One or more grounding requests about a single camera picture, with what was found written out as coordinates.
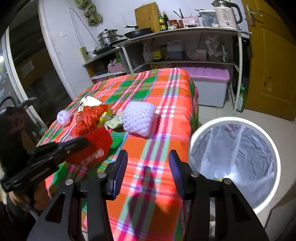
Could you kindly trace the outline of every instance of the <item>wooden door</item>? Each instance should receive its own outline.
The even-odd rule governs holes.
[[[242,2],[252,32],[246,109],[293,121],[296,117],[296,42],[276,11],[264,0]]]

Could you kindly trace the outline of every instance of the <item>hand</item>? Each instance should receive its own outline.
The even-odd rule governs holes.
[[[17,194],[15,192],[10,192],[8,195],[15,206],[20,206],[26,212],[29,211],[25,206],[25,204],[30,204],[30,199],[27,195]],[[48,205],[50,197],[48,196],[48,192],[45,187],[45,181],[38,184],[34,192],[34,201],[34,207],[38,211],[43,211]]]

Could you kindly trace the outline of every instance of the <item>white cable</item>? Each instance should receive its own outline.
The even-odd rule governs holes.
[[[84,22],[81,20],[81,18],[78,16],[78,13],[75,11],[75,9],[74,8],[69,8],[69,11],[70,11],[70,14],[71,14],[71,18],[72,18],[72,23],[73,23],[73,26],[74,26],[74,28],[75,28],[75,32],[76,32],[76,35],[77,35],[77,38],[78,38],[78,40],[79,40],[79,43],[80,43],[80,45],[81,45],[81,47],[82,47],[82,43],[81,43],[81,41],[80,41],[80,39],[79,39],[79,37],[78,37],[78,33],[77,33],[77,29],[76,29],[76,27],[75,27],[75,24],[74,24],[74,19],[73,19],[73,16],[72,16],[72,12],[71,12],[71,9],[74,11],[74,13],[76,13],[76,16],[79,18],[79,20],[83,23],[83,25],[85,26],[85,28],[86,28],[86,30],[89,32],[89,34],[92,36],[92,38],[93,38],[93,40],[97,43],[97,44],[99,44],[97,41],[96,41],[96,39],[93,37],[93,35],[91,34],[91,32],[89,31],[89,29],[87,28],[87,26],[84,24]]]

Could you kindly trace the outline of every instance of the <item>electric kettle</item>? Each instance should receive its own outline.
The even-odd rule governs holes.
[[[242,13],[237,4],[228,1],[215,0],[212,5],[215,7],[219,27],[237,29],[237,24],[242,22]],[[239,13],[238,21],[236,20],[231,7],[237,9]]]

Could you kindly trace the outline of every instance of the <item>frying pan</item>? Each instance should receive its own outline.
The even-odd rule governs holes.
[[[124,36],[133,39],[146,34],[154,33],[151,28],[139,28],[139,26],[126,26],[125,28],[135,28],[135,30],[126,33]]]

